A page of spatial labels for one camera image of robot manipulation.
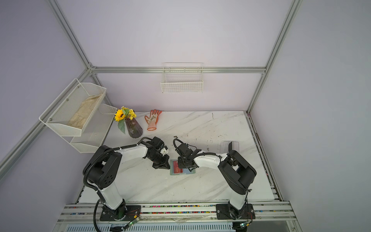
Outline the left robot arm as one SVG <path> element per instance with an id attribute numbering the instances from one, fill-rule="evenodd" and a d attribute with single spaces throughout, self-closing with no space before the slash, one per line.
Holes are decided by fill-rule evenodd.
<path id="1" fill-rule="evenodd" d="M 115 179 L 120 165 L 136 158 L 149 159 L 154 169 L 170 169 L 168 148 L 158 138 L 142 138 L 138 143 L 117 148 L 100 146 L 83 170 L 85 187 L 93 189 L 103 212 L 113 220 L 123 220 L 128 212 L 124 198 L 120 195 Z"/>

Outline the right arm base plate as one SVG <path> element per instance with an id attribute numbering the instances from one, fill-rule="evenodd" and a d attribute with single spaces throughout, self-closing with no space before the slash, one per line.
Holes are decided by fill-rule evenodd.
<path id="1" fill-rule="evenodd" d="M 255 211 L 252 204 L 245 203 L 242 209 L 237 210 L 231 204 L 217 204 L 216 206 L 216 216 L 217 219 L 251 219 L 256 218 Z"/>

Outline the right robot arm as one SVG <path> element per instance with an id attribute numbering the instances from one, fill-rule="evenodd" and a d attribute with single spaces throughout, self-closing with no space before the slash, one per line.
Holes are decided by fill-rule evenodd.
<path id="1" fill-rule="evenodd" d="M 255 168 L 239 153 L 239 142 L 227 141 L 222 143 L 223 153 L 203 151 L 184 143 L 180 139 L 173 140 L 175 151 L 178 153 L 178 166 L 193 171 L 198 168 L 218 170 L 228 186 L 232 189 L 226 205 L 227 218 L 241 219 L 244 214 L 251 214 L 248 209 L 247 195 L 249 186 L 257 175 Z"/>

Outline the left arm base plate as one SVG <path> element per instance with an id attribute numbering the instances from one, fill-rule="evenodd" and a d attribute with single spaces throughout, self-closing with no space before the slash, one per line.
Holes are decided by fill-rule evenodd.
<path id="1" fill-rule="evenodd" d="M 132 221 L 135 217 L 139 217 L 141 208 L 140 205 L 129 205 L 112 210 L 103 206 L 100 221 Z"/>

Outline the red credit card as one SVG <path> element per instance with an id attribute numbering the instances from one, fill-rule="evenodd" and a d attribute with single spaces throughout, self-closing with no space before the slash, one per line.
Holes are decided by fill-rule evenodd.
<path id="1" fill-rule="evenodd" d="M 183 173 L 183 169 L 179 167 L 178 161 L 173 160 L 172 164 L 173 164 L 173 174 L 174 175 L 180 175 L 180 174 Z"/>

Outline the green card holder wallet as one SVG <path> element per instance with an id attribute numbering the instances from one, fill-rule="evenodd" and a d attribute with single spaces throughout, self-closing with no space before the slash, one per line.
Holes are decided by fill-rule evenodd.
<path id="1" fill-rule="evenodd" d="M 180 175 L 174 175 L 174 174 L 173 174 L 173 164 L 172 164 L 172 161 L 173 161 L 173 160 L 175 160 L 175 159 L 172 159 L 172 160 L 170 161 L 170 175 L 171 175 L 171 176 L 191 175 L 191 174 L 195 174 L 195 173 L 196 173 L 195 170 L 193 170 L 193 171 L 189 171 L 188 169 L 183 169 L 183 173 L 182 173 L 182 174 L 180 174 Z"/>

